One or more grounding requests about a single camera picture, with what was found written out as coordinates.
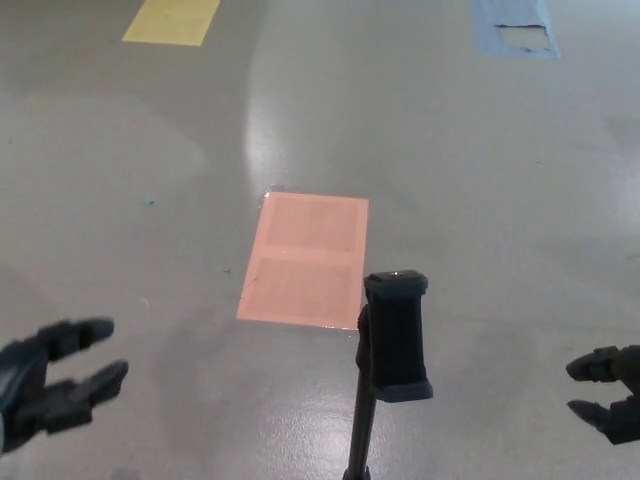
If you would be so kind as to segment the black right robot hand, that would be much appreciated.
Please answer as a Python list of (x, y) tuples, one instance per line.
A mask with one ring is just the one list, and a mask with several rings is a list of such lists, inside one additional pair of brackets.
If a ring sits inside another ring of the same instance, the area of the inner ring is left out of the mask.
[(609, 407), (586, 400), (571, 400), (569, 409), (583, 422), (603, 434), (612, 445), (639, 440), (639, 346), (601, 347), (566, 366), (578, 382), (621, 382), (631, 395)]

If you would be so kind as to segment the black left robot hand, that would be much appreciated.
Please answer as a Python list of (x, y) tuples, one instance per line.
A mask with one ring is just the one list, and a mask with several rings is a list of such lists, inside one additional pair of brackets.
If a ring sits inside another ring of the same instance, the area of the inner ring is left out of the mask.
[(49, 384), (48, 365), (89, 349), (114, 333), (110, 317), (61, 320), (1, 349), (1, 453), (41, 432), (49, 435), (92, 422), (93, 409), (116, 398), (129, 363), (114, 361), (82, 381)]

